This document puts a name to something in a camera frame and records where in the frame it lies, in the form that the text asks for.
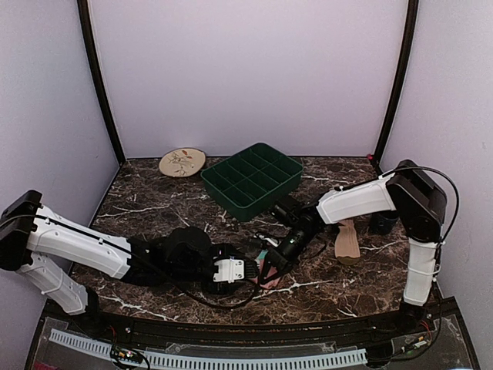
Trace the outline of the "pink patterned sock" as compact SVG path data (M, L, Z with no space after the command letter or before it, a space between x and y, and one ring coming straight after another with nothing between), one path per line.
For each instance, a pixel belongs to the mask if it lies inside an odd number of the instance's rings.
M254 279L255 282L258 282L258 278L260 277L261 273L264 270L266 255L267 255L267 250L262 250L256 258L257 266L259 268L259 275L257 278ZM276 286L280 283L281 279L282 277L279 276L278 270L272 265L267 265L266 276L262 278L262 281L259 283L259 286L264 290L272 290L276 288Z

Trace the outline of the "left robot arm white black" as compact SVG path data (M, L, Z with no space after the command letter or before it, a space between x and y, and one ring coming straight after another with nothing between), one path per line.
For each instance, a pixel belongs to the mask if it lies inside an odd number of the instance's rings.
M1 214L1 268L24 276L92 336L109 329L97 293L64 272L58 256L127 284L172 284L183 293L199 283L211 294L232 294L259 274L257 262L230 244L213 244L197 227L181 227L150 241L83 227L42 204L29 190Z

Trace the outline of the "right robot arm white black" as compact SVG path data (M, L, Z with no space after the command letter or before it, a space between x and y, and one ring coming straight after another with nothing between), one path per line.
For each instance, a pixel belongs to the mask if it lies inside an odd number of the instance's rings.
M428 301L438 275L441 249L450 233L443 228L447 196L431 178L433 173L446 177L439 170L403 160L374 180L336 187L309 203L291 196L278 200L273 215L290 232L276 247L268 247L259 284L290 272L306 246L325 226L367 214L395 212L406 231L410 251L402 298L407 306L394 316L393 327L402 335L410 334L423 321L419 307Z

